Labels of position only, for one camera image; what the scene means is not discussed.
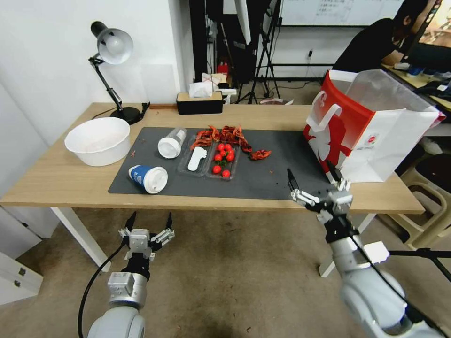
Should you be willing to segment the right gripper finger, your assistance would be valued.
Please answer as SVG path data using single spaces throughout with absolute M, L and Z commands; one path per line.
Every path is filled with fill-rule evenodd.
M 341 171 L 329 160 L 327 160 L 327 167 L 332 178 L 332 184 L 334 184 L 338 191 L 349 191 L 350 180 L 346 179 Z
M 313 196 L 299 188 L 291 169 L 287 169 L 287 175 L 290 195 L 293 201 L 303 206 L 315 206 L 319 204 L 319 197 Z

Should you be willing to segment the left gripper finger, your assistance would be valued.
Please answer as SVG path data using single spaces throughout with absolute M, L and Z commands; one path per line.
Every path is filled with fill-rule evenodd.
M 135 223 L 137 212 L 134 211 L 132 215 L 127 219 L 125 222 L 125 225 L 122 229 L 119 230 L 119 234 L 122 238 L 122 245 L 129 245 L 130 244 L 130 235 L 133 230 L 133 226 Z
M 172 228 L 173 220 L 172 220 L 172 212 L 169 213 L 166 228 L 160 233 L 154 235 L 151 240 L 151 245 L 166 245 L 175 237 L 175 231 Z

